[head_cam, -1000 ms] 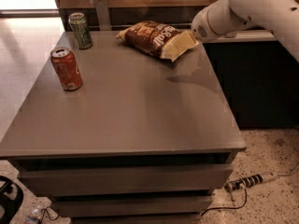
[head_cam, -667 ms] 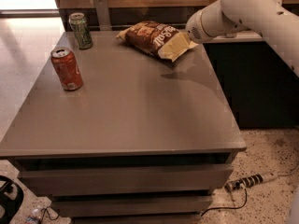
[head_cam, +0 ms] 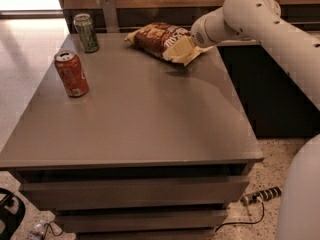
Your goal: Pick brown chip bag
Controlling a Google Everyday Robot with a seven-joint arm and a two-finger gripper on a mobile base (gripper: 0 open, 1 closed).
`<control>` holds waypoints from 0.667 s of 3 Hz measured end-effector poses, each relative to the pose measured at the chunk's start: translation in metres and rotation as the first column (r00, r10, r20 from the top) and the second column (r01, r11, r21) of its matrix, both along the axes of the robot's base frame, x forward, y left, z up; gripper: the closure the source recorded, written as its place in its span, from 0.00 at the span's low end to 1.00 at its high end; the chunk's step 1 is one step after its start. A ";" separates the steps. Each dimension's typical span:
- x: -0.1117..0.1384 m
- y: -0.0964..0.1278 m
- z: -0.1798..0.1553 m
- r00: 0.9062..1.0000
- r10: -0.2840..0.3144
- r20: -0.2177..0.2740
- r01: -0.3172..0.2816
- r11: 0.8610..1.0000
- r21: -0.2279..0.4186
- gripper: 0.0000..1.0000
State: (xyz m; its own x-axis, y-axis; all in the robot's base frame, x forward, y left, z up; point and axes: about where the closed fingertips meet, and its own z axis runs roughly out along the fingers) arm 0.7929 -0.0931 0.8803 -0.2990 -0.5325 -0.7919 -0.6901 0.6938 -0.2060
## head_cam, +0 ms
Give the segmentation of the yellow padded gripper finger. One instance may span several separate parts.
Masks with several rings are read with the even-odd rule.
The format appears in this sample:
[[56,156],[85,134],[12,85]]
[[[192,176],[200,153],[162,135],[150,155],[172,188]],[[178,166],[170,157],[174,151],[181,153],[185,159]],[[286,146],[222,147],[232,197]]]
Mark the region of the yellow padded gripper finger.
[[184,36],[163,53],[163,58],[172,63],[189,64],[199,54],[192,39]]

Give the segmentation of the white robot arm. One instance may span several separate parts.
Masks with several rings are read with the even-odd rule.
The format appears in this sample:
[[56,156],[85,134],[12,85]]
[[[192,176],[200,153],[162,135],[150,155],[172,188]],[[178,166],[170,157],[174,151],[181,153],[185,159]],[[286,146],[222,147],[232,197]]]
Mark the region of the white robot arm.
[[[274,0],[224,0],[223,6],[198,18],[193,43],[207,48],[250,37],[320,110],[319,40],[281,18]],[[320,240],[320,135],[295,155],[282,189],[275,240]]]

